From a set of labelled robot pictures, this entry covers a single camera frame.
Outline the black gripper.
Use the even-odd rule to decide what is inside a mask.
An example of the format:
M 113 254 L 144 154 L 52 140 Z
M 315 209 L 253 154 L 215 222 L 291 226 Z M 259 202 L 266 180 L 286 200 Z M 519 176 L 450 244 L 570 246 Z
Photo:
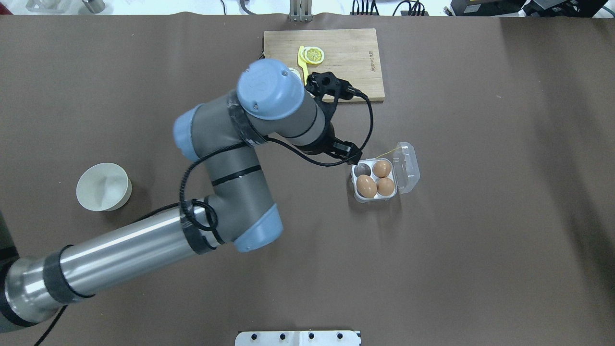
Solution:
M 357 165 L 362 157 L 362 150 L 356 144 L 336 138 L 332 123 L 325 125 L 323 133 L 314 142 L 300 146 L 300 151 L 310 156 L 338 156 L 349 166 Z

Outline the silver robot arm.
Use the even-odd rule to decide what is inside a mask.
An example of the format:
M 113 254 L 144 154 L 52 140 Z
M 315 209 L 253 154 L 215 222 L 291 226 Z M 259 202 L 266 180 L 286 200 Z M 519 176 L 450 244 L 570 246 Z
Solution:
M 36 67 L 1 59 L 1 206 L 28 245 L 50 247 L 60 235 L 86 236 L 104 223 L 123 225 L 146 206 L 177 202 L 187 161 L 171 149 L 171 112 L 180 98 L 153 63 L 82 63 Z M 96 217 L 73 199 L 86 165 L 116 161 L 136 179 L 125 210 Z

